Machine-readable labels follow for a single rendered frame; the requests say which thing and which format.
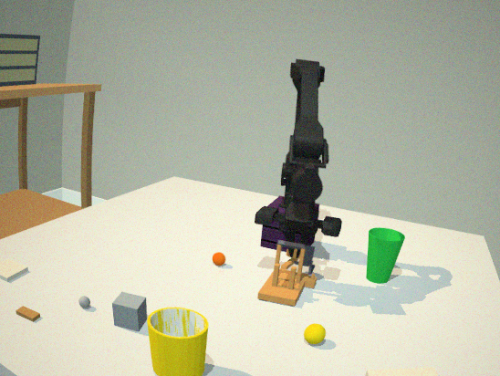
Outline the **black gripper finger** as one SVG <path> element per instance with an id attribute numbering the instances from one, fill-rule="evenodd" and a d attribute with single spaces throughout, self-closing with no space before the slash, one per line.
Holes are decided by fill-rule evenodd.
<path id="1" fill-rule="evenodd" d="M 285 239 L 288 242 L 295 243 L 295 231 L 287 231 L 286 229 L 280 229 L 278 228 L 278 231 L 282 231 L 285 234 Z M 290 257 L 293 257 L 294 254 L 294 249 L 293 248 L 288 248 Z"/>
<path id="2" fill-rule="evenodd" d="M 318 231 L 318 230 L 316 230 L 316 232 L 317 232 L 317 231 Z M 306 242 L 307 242 L 307 240 L 308 240 L 310 237 L 315 236 L 316 232 L 315 232 L 315 233 L 305 232 L 305 233 L 303 233 L 303 234 L 301 233 L 301 238 L 300 238 L 300 242 L 299 242 L 299 243 L 300 243 L 300 244 L 302 244 L 302 245 L 305 245 L 305 244 L 306 244 Z M 298 249 L 298 250 L 297 250 L 297 258 L 299 258 L 300 254 L 301 254 L 301 249 Z"/>

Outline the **green tapered cup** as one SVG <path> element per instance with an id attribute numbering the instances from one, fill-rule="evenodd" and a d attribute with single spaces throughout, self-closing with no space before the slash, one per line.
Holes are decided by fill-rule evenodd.
<path id="1" fill-rule="evenodd" d="M 405 236 L 390 228 L 369 230 L 367 277 L 373 283 L 388 282 Z"/>

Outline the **yellow ball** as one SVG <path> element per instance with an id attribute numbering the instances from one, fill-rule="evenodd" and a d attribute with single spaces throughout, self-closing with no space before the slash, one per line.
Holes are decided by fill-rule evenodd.
<path id="1" fill-rule="evenodd" d="M 325 338 L 326 331 L 322 325 L 311 324 L 304 333 L 305 340 L 310 344 L 318 344 Z"/>

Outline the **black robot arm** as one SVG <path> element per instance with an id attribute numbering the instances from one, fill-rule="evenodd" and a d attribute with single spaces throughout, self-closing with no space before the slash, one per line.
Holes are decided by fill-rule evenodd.
<path id="1" fill-rule="evenodd" d="M 317 227 L 318 211 L 313 210 L 312 202 L 322 192 L 319 167 L 326 168 L 329 162 L 328 144 L 318 122 L 318 88 L 324 81 L 325 68 L 317 61 L 296 59 L 290 74 L 297 89 L 296 122 L 281 173 L 285 200 L 278 207 L 286 209 L 285 229 L 303 234 L 308 227 Z M 289 197 L 290 189 L 296 196 Z"/>

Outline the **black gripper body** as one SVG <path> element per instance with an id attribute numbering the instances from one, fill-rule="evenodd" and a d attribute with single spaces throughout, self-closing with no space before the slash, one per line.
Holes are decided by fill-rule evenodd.
<path id="1" fill-rule="evenodd" d="M 296 196 L 294 190 L 290 189 L 290 196 Z M 255 224 L 269 226 L 272 222 L 279 222 L 279 228 L 285 229 L 285 215 L 280 214 L 278 208 L 263 206 L 255 214 Z M 321 229 L 323 235 L 339 236 L 341 229 L 341 220 L 337 217 L 326 216 L 324 220 L 317 222 L 317 227 L 307 228 L 307 232 L 315 233 L 317 229 Z"/>

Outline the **grey ball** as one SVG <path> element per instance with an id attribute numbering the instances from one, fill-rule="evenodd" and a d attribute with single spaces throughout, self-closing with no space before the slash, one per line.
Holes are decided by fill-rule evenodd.
<path id="1" fill-rule="evenodd" d="M 78 300 L 79 305 L 83 308 L 88 308 L 90 306 L 90 300 L 87 296 L 82 296 Z"/>

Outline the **orange ball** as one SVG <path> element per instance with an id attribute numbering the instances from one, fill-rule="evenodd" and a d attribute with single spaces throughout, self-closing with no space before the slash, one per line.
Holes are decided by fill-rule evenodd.
<path id="1" fill-rule="evenodd" d="M 221 266 L 225 263 L 226 257 L 222 253 L 216 253 L 213 255 L 213 262 L 217 266 Z"/>

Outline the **small brown rectangular block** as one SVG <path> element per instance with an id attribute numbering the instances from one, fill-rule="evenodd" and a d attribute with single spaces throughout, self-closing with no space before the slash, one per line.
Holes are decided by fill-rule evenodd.
<path id="1" fill-rule="evenodd" d="M 40 313 L 30 309 L 30 308 L 26 308 L 26 307 L 21 307 L 19 308 L 18 310 L 16 310 L 16 314 L 18 316 L 21 316 L 25 319 L 29 319 L 31 321 L 35 321 L 37 320 L 38 318 L 40 318 Z"/>

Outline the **yellow cup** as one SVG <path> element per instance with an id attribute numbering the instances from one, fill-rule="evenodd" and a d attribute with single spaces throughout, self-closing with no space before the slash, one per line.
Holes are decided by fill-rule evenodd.
<path id="1" fill-rule="evenodd" d="M 186 308 L 162 308 L 147 320 L 156 376 L 203 376 L 209 323 Z"/>

